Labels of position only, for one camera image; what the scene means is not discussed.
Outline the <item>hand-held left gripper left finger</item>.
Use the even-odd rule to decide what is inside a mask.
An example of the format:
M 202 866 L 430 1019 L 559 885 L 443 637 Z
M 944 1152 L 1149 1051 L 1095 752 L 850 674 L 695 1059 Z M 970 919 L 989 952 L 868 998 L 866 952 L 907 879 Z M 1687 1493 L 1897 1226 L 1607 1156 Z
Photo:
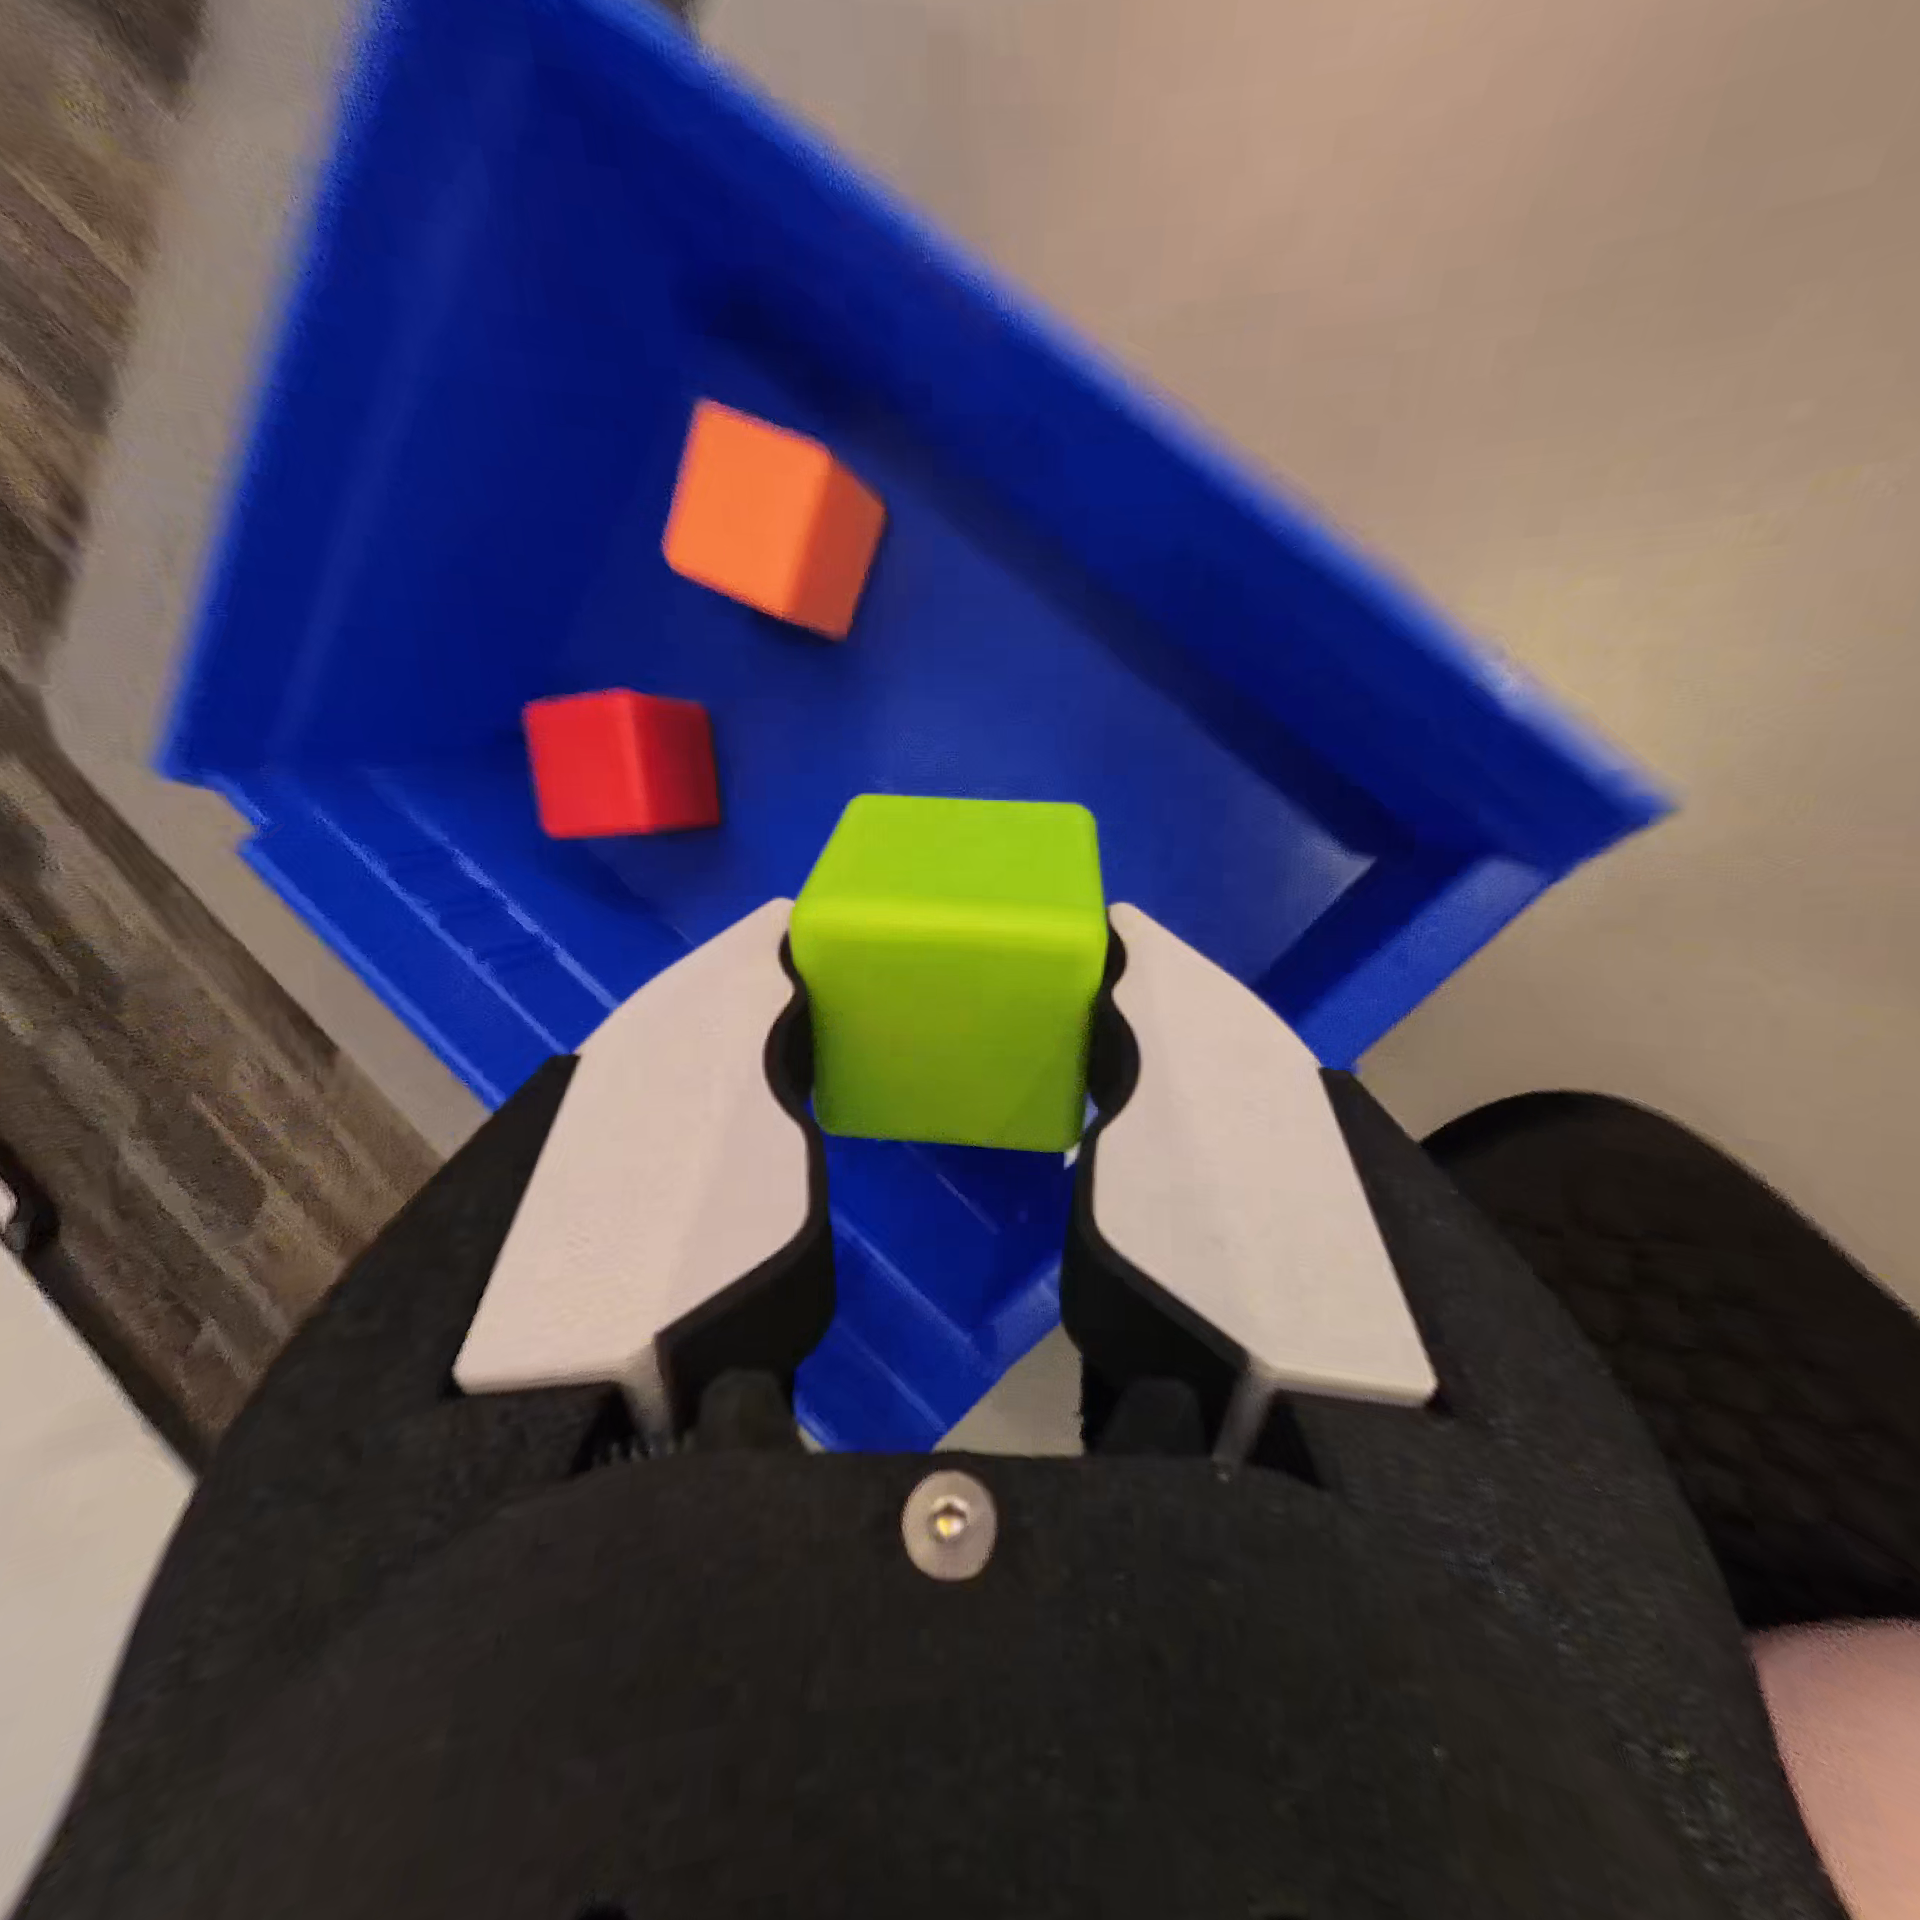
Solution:
M 683 1442 L 724 1373 L 793 1391 L 836 1315 L 809 1008 L 772 898 L 574 1058 L 465 1341 L 465 1396 L 614 1385 Z

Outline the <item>orange magnetic cube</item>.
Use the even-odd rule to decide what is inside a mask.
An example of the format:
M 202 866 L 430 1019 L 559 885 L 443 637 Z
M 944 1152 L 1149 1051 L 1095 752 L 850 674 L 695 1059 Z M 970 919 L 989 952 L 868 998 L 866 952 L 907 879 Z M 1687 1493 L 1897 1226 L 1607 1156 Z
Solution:
M 698 399 L 661 529 L 664 562 L 738 605 L 847 641 L 887 528 L 829 445 Z

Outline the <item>person's maroon clothing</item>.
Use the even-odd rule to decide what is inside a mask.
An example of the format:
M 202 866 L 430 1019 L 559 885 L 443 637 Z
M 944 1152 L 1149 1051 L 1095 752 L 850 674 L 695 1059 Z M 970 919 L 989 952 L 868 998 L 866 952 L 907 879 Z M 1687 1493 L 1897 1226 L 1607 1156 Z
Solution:
M 1917 1621 L 1750 1636 L 1774 1740 L 1839 1905 L 1917 1915 Z

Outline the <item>green magnetic cube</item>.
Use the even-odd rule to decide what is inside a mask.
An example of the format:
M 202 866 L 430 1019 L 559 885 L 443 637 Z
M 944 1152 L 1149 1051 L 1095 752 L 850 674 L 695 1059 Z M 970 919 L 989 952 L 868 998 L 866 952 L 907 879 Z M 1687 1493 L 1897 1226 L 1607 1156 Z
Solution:
M 860 795 L 793 906 L 826 1133 L 1063 1156 L 1109 962 L 1074 800 Z

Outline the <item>blue plastic bin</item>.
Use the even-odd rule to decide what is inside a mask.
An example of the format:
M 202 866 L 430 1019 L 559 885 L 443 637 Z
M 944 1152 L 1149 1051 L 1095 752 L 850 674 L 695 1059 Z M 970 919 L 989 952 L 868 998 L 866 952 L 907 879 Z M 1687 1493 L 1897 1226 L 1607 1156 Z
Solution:
M 879 496 L 847 641 L 664 562 L 698 399 Z M 542 832 L 604 689 L 717 830 Z M 372 4 L 158 766 L 489 1107 L 860 791 L 1089 803 L 1325 1066 L 1664 811 L 647 4 Z

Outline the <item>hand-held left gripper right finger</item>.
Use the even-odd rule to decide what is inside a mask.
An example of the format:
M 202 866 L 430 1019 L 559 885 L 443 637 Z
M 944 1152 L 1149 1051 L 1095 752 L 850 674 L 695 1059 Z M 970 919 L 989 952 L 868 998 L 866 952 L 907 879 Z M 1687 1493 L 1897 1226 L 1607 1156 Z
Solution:
M 1109 907 L 1089 1028 L 1067 1334 L 1095 1407 L 1170 1380 L 1202 1448 L 1254 1448 L 1296 1396 L 1439 1391 L 1311 1045 L 1135 906 Z

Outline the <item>black textured mat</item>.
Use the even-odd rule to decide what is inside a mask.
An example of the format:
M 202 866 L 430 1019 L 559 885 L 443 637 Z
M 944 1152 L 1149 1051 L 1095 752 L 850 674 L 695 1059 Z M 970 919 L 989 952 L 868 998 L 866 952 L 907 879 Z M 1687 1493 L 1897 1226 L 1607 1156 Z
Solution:
M 1712 1140 L 1590 1090 L 1430 1157 L 1649 1425 L 1753 1631 L 1917 1618 L 1917 1315 Z

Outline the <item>red magnetic cube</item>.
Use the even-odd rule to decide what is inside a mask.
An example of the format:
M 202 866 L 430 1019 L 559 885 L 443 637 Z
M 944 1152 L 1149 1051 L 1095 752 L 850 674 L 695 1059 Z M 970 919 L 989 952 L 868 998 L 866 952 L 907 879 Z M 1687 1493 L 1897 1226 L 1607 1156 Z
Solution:
M 634 689 L 520 707 L 539 827 L 558 842 L 650 839 L 721 823 L 708 707 Z

